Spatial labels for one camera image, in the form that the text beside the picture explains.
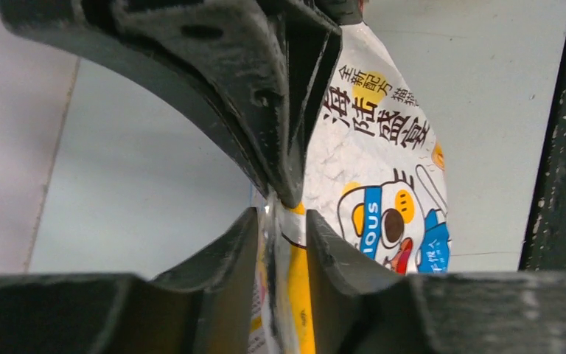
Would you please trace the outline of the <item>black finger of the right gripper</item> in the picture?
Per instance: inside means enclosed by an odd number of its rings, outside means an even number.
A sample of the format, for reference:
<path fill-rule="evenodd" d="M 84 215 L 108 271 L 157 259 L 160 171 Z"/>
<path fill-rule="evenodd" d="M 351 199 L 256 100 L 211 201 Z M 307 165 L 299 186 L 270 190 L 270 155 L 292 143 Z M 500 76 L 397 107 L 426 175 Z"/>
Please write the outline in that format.
<path fill-rule="evenodd" d="M 287 63 L 290 146 L 306 147 L 341 49 L 342 1 L 259 1 Z"/>
<path fill-rule="evenodd" d="M 78 55 L 182 113 L 263 194 L 301 196 L 286 33 L 257 1 L 0 1 L 14 35 Z"/>

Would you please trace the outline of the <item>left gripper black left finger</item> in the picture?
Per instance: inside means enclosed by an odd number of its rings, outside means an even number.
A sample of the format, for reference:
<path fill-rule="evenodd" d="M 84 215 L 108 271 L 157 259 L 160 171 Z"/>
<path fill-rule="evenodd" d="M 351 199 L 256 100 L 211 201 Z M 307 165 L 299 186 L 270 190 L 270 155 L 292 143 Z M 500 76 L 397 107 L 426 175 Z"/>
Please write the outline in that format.
<path fill-rule="evenodd" d="M 0 275 L 0 353 L 246 353 L 257 236 L 250 207 L 154 280 Z"/>

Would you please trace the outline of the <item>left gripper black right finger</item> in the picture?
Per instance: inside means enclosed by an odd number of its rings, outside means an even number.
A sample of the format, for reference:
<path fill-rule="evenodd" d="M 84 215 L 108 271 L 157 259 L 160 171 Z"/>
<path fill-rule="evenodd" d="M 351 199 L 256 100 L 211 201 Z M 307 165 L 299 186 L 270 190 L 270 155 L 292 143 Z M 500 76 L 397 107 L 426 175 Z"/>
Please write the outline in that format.
<path fill-rule="evenodd" d="M 566 353 L 566 272 L 402 276 L 306 228 L 318 353 Z"/>

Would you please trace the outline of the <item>cat food bag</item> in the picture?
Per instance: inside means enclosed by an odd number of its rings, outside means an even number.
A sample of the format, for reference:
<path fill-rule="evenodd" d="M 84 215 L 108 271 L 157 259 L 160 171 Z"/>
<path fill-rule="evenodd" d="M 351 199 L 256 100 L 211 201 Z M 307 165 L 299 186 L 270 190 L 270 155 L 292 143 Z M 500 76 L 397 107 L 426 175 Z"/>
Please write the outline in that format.
<path fill-rule="evenodd" d="M 384 44 L 367 24 L 343 26 L 310 138 L 301 202 L 278 213 L 289 353 L 316 351 L 307 210 L 391 271 L 444 273 L 451 251 L 444 171 L 441 145 Z"/>

